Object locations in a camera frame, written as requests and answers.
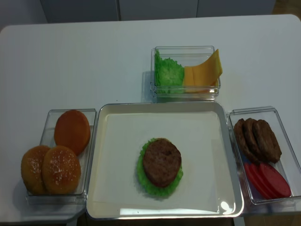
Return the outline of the yellow cheese slice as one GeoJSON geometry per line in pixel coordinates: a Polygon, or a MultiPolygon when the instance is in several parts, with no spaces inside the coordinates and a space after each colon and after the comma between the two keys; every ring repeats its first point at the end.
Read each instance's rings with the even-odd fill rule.
{"type": "Polygon", "coordinates": [[[220,88],[219,80],[216,80],[213,84],[209,86],[196,86],[195,83],[193,86],[186,86],[186,83],[183,83],[184,93],[195,94],[195,93],[215,93],[218,92],[220,88]]]}
{"type": "Polygon", "coordinates": [[[184,86],[211,86],[222,74],[222,64],[217,49],[205,62],[184,67],[184,86]]]}

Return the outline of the clear lettuce cheese container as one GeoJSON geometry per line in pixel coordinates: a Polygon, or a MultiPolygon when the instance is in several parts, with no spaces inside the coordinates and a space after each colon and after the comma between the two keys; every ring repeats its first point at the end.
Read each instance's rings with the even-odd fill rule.
{"type": "MultiPolygon", "coordinates": [[[[151,66],[150,66],[150,96],[156,102],[170,102],[170,101],[200,101],[200,100],[215,100],[221,88],[215,93],[195,93],[195,94],[160,94],[157,93],[157,87],[155,84],[155,50],[158,50],[162,59],[171,58],[177,61],[178,64],[185,66],[197,66],[205,62],[213,53],[213,46],[178,46],[178,47],[163,47],[157,46],[151,50],[151,66]]],[[[173,89],[183,89],[181,87],[173,87],[173,89]]]]}

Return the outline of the green lettuce in container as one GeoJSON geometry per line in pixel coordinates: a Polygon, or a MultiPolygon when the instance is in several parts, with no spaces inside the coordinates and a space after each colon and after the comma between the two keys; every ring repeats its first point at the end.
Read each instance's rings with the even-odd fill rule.
{"type": "Polygon", "coordinates": [[[155,50],[155,84],[157,93],[182,94],[181,87],[184,79],[184,67],[171,58],[162,59],[158,50],[155,50]]]}

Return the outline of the brown patty on burger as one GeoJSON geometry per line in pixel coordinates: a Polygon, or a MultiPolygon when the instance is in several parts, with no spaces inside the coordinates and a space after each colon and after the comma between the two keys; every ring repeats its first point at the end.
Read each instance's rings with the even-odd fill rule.
{"type": "Polygon", "coordinates": [[[157,187],[167,187],[176,178],[182,157],[171,142],[154,140],[146,147],[143,156],[143,169],[148,180],[157,187]]]}

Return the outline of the green lettuce on burger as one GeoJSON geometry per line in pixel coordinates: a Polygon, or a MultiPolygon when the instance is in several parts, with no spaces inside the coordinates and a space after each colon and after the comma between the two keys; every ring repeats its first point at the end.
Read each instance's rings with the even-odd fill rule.
{"type": "Polygon", "coordinates": [[[151,141],[154,141],[154,138],[147,141],[140,151],[140,155],[137,160],[136,164],[136,177],[137,180],[142,187],[142,189],[149,195],[156,196],[156,197],[168,197],[170,196],[179,185],[182,177],[183,177],[183,170],[182,170],[182,164],[180,166],[180,170],[175,178],[175,180],[167,187],[157,187],[153,183],[151,183],[148,178],[146,177],[146,174],[143,169],[143,156],[146,151],[146,147],[150,144],[151,141]]]}

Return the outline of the left brown patty in container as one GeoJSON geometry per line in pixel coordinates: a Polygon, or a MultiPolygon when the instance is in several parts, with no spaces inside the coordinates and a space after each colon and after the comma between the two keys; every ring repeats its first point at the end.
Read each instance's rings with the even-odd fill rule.
{"type": "Polygon", "coordinates": [[[239,149],[242,151],[242,153],[245,155],[245,157],[252,162],[255,165],[258,165],[260,161],[258,158],[250,151],[246,139],[243,133],[243,125],[245,123],[244,119],[240,119],[237,121],[237,123],[234,126],[234,133],[236,137],[236,141],[238,144],[239,149]]]}

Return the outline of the brown patty in container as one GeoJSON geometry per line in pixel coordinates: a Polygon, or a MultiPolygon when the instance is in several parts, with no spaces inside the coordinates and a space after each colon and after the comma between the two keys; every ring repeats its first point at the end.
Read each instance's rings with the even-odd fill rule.
{"type": "Polygon", "coordinates": [[[267,161],[277,163],[282,152],[270,125],[265,120],[257,120],[253,124],[253,133],[257,145],[267,161]]]}
{"type": "Polygon", "coordinates": [[[237,121],[237,123],[234,126],[234,133],[236,137],[236,141],[238,144],[239,149],[242,151],[242,153],[245,155],[245,157],[252,162],[255,165],[258,165],[260,161],[258,158],[250,151],[246,139],[243,133],[243,125],[245,123],[244,119],[240,119],[237,121]]]}
{"type": "Polygon", "coordinates": [[[248,118],[247,120],[245,120],[244,125],[243,125],[243,132],[244,132],[245,140],[246,140],[246,143],[248,145],[250,152],[257,158],[257,160],[266,162],[267,159],[264,156],[264,154],[261,152],[261,150],[259,149],[257,140],[253,133],[253,124],[255,122],[256,122],[256,120],[252,119],[252,118],[248,118]]]}

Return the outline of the sesame bun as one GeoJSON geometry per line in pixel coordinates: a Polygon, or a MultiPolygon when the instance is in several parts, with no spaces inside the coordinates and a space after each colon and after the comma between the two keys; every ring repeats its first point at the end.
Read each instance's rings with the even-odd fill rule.
{"type": "Polygon", "coordinates": [[[44,157],[42,179],[50,194],[70,194],[78,187],[81,167],[76,154],[65,146],[51,148],[44,157]]]}
{"type": "Polygon", "coordinates": [[[28,192],[33,195],[46,194],[47,190],[42,180],[42,165],[45,154],[50,150],[46,145],[29,149],[21,161],[21,176],[28,192]]]}

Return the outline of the middle brown patty in container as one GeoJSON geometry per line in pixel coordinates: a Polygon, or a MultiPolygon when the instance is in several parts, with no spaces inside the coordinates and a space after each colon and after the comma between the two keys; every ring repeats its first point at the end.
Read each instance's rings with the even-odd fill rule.
{"type": "Polygon", "coordinates": [[[264,154],[261,152],[261,150],[259,149],[257,140],[253,133],[253,124],[255,122],[256,122],[256,120],[252,119],[252,118],[248,118],[247,120],[245,120],[244,125],[243,125],[243,132],[244,132],[245,140],[246,140],[246,143],[248,145],[250,152],[257,158],[257,160],[266,162],[267,159],[264,156],[264,154]]]}

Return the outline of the left red tomato slice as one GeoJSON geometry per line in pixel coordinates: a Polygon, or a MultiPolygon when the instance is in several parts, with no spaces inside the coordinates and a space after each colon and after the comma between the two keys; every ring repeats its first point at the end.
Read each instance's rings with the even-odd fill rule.
{"type": "Polygon", "coordinates": [[[248,163],[244,164],[244,169],[249,181],[253,184],[256,190],[261,194],[261,196],[264,197],[265,199],[271,199],[271,196],[266,192],[266,190],[262,186],[259,185],[258,181],[253,176],[252,172],[250,171],[248,163]]]}

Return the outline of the red tomato slice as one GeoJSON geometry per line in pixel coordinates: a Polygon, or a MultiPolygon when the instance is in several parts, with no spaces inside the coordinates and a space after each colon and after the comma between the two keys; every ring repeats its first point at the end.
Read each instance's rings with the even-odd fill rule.
{"type": "Polygon", "coordinates": [[[290,197],[291,189],[283,176],[269,164],[261,163],[259,173],[277,198],[290,197]]]}
{"type": "Polygon", "coordinates": [[[258,190],[258,192],[265,199],[277,199],[279,196],[273,191],[270,185],[264,180],[263,176],[259,173],[256,165],[250,164],[249,169],[251,175],[253,176],[253,185],[258,190]]]}
{"type": "Polygon", "coordinates": [[[266,192],[266,190],[262,186],[259,185],[258,181],[253,176],[252,172],[250,171],[248,163],[244,164],[244,169],[249,181],[253,184],[256,190],[261,194],[261,196],[264,197],[265,199],[271,199],[271,196],[266,192]]]}

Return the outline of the right brown patty in container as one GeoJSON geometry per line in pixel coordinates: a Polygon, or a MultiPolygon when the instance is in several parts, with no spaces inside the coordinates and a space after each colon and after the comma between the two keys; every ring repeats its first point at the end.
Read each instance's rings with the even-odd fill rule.
{"type": "Polygon", "coordinates": [[[282,152],[270,125],[265,120],[257,120],[253,124],[253,133],[257,145],[267,161],[277,163],[282,152]]]}

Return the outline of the left sesame top bun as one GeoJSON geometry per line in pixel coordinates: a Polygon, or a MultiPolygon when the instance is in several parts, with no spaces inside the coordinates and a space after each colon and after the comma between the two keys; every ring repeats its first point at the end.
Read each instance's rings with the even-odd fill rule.
{"type": "Polygon", "coordinates": [[[21,176],[28,192],[33,195],[46,194],[47,190],[42,180],[42,165],[45,154],[50,150],[46,145],[29,149],[21,161],[21,176]]]}

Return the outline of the clear patty tomato container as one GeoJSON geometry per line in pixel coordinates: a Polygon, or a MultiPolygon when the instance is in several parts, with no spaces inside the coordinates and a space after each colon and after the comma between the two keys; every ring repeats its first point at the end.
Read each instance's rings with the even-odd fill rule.
{"type": "Polygon", "coordinates": [[[277,110],[274,107],[232,110],[231,112],[227,113],[227,125],[230,131],[231,142],[234,146],[237,165],[240,168],[239,177],[241,180],[242,189],[248,202],[254,205],[278,203],[281,206],[293,206],[296,202],[300,202],[301,168],[277,110]],[[290,197],[265,199],[249,181],[244,169],[244,164],[248,163],[250,165],[252,162],[250,162],[239,149],[234,133],[234,126],[237,121],[240,119],[247,120],[248,118],[255,119],[256,121],[265,120],[274,132],[282,152],[280,160],[277,163],[260,161],[260,163],[256,166],[259,169],[259,165],[261,163],[265,163],[274,167],[289,184],[291,189],[290,197]]]}

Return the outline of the middle red tomato slice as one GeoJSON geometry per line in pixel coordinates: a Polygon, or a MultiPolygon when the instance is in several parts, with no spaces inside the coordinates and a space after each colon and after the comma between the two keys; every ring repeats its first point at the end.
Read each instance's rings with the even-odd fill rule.
{"type": "Polygon", "coordinates": [[[251,175],[253,176],[253,185],[258,190],[258,192],[265,199],[277,199],[279,196],[273,191],[270,185],[264,180],[263,176],[259,173],[256,165],[250,164],[249,169],[251,175]]]}

